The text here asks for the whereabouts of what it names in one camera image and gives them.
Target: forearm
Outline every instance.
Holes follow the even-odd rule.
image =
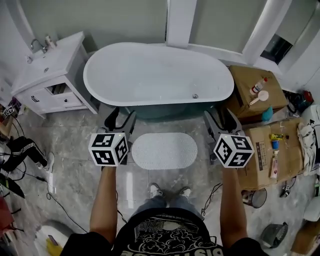
[[[104,236],[113,245],[117,234],[116,168],[104,167],[90,217],[90,231]]]
[[[247,218],[241,196],[236,169],[223,170],[222,199],[220,208],[221,240],[230,247],[237,240],[247,237]]]

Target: chrome faucet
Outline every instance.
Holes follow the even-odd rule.
[[[47,48],[47,46],[43,46],[43,45],[39,42],[38,39],[33,39],[33,40],[32,40],[32,42],[31,42],[31,50],[34,49],[34,42],[36,42],[36,41],[37,41],[38,44],[41,46],[42,52],[45,54],[45,53],[48,51],[48,48]]]

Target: white oval mat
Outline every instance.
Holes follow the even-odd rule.
[[[193,138],[181,132],[146,133],[132,145],[135,163],[147,170],[182,169],[197,157],[198,148]]]

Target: frosted glass panel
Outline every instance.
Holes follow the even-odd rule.
[[[164,43],[167,0],[20,0],[35,36],[84,31],[88,52],[119,42]]]
[[[276,34],[294,45],[316,9],[318,0],[292,0]]]
[[[198,0],[189,43],[242,52],[266,0]]]

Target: black t-shirt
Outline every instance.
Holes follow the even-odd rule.
[[[115,256],[222,256],[267,255],[260,244],[243,238],[230,249],[210,240],[203,221],[181,208],[152,208],[128,221],[119,231],[113,247],[100,234],[72,234],[64,246],[65,255]]]

